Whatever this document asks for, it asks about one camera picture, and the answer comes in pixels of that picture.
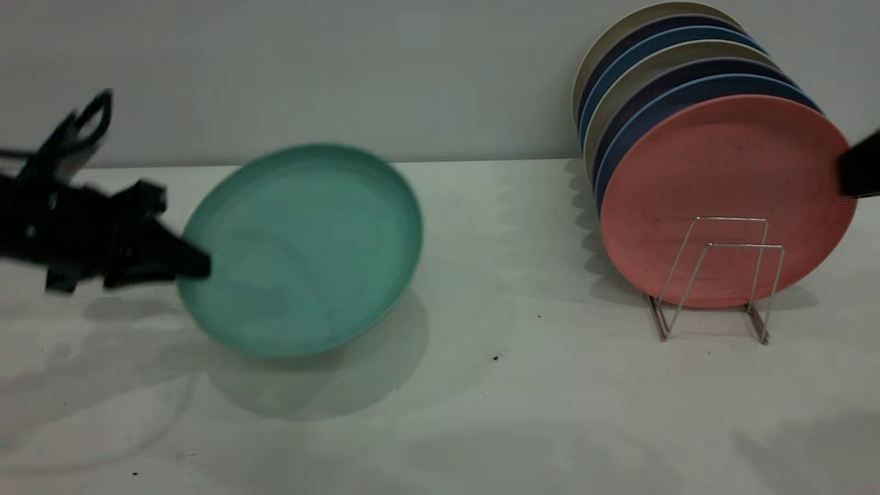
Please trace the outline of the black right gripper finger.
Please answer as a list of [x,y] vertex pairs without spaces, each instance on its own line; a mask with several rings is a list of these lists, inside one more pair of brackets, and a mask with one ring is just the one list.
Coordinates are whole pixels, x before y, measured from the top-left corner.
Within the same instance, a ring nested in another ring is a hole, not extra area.
[[879,197],[879,129],[837,159],[838,193],[842,197]]

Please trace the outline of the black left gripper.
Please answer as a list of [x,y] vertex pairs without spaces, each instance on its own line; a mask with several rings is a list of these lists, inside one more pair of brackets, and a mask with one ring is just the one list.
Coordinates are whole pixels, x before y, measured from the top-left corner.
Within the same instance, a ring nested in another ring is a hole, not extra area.
[[42,193],[44,203],[27,209],[27,259],[46,267],[47,292],[72,294],[97,278],[118,289],[212,272],[209,254],[157,222],[167,208],[160,185],[137,181],[113,195],[53,185]]

